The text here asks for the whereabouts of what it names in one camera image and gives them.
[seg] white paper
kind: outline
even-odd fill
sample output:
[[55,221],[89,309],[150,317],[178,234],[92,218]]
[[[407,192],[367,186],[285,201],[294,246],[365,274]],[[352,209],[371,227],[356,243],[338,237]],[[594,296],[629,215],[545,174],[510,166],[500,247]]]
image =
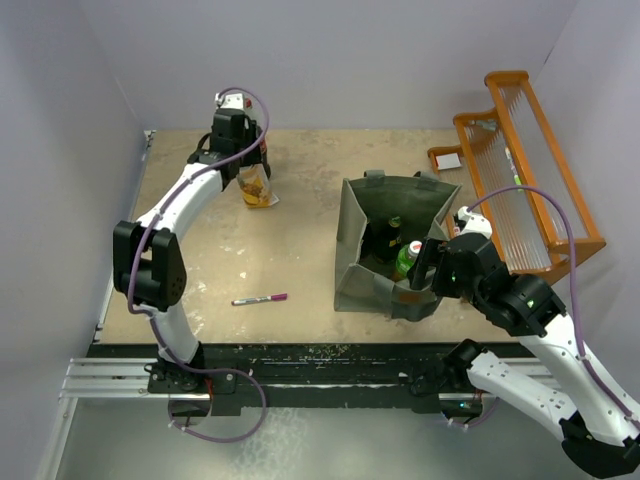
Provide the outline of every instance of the white paper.
[[439,155],[436,157],[438,170],[448,170],[450,168],[459,168],[462,166],[457,153],[449,153],[447,155]]

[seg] green bag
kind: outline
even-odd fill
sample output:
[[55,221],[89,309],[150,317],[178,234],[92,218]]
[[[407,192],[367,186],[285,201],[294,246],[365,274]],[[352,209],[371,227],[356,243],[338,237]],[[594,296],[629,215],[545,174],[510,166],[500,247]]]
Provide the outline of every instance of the green bag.
[[394,265],[378,264],[371,256],[360,261],[360,247],[369,219],[374,231],[389,218],[402,218],[403,243],[431,238],[448,240],[440,226],[461,186],[439,181],[431,173],[387,177],[368,170],[364,178],[344,179],[336,244],[334,309],[380,312],[418,322],[432,315],[441,298],[429,290],[411,290],[407,279],[390,280]]

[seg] wooden frame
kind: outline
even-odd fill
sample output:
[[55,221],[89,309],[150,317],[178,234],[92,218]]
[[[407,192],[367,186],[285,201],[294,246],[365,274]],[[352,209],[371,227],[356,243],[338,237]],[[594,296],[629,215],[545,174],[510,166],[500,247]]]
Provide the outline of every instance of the wooden frame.
[[[505,102],[500,91],[501,88],[504,89],[509,87],[520,89],[526,100],[529,102],[529,106],[535,116],[537,125],[542,131],[547,147],[558,166],[558,170],[563,178],[569,196],[572,199],[576,211],[584,225],[586,237],[576,238],[576,262],[577,264],[584,262],[587,258],[602,249],[606,245],[606,242],[601,237],[595,222],[593,221],[591,213],[589,212],[582,193],[580,192],[575,178],[571,173],[560,145],[558,144],[558,141],[553,134],[553,130],[551,129],[551,126],[542,111],[542,107],[535,96],[533,88],[529,83],[529,75],[524,71],[492,72],[485,77],[485,84],[491,93],[495,108],[479,113],[463,113],[454,117],[453,124],[458,133],[460,145],[429,149],[427,153],[434,173],[439,173],[436,161],[437,156],[447,153],[459,153],[464,156],[466,163],[465,166],[469,170],[476,195],[478,197],[484,196],[487,192],[483,185],[480,171],[478,170],[476,155],[481,154],[484,150],[489,148],[493,138],[495,138],[495,135],[498,135],[498,133],[501,132],[504,136],[505,143],[511,151],[513,163],[518,171],[518,175],[522,183],[537,186],[538,184],[531,169],[529,159],[526,156],[521,140],[513,124],[513,119],[510,113],[511,104],[508,101]],[[490,120],[497,123],[497,131],[493,134],[488,133],[486,138],[471,141],[467,134],[467,129],[477,125],[477,122]],[[531,192],[527,192],[526,195],[536,226],[540,232],[542,241],[547,248],[550,265],[542,269],[527,269],[519,271],[518,273],[534,273],[542,276],[549,283],[553,284],[560,278],[564,277],[569,271],[569,261],[567,258],[569,251],[568,240],[558,238],[558,234],[553,226],[553,222],[544,199]],[[495,225],[493,212],[491,211],[491,207],[488,202],[483,203],[480,208],[482,214]],[[447,227],[449,229],[449,234],[453,236],[453,221],[450,216],[447,218]],[[494,234],[493,241],[496,244],[500,257],[504,260],[504,249],[498,232]]]

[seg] chip bag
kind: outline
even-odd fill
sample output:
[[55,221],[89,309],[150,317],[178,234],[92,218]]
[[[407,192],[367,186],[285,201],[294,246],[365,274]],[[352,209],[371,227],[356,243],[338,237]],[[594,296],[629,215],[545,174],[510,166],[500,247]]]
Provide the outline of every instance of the chip bag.
[[261,163],[241,168],[237,178],[247,207],[266,208],[280,201],[271,191],[271,184]]

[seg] wooden shelf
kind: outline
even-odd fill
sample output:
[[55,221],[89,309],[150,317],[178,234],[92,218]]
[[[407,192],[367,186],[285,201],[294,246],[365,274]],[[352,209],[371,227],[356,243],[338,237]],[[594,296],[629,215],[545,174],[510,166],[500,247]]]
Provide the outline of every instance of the wooden shelf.
[[[576,238],[580,264],[606,244],[600,236],[560,146],[523,71],[493,72],[485,78],[495,107],[456,115],[460,145],[428,151],[433,171],[463,185],[453,212],[497,188],[538,186],[562,206]],[[438,171],[436,158],[457,153],[462,168]],[[535,193],[514,190],[479,206],[493,225],[493,241],[509,269],[535,273],[555,283],[569,271],[567,233],[561,217]],[[453,221],[447,218],[453,236]]]

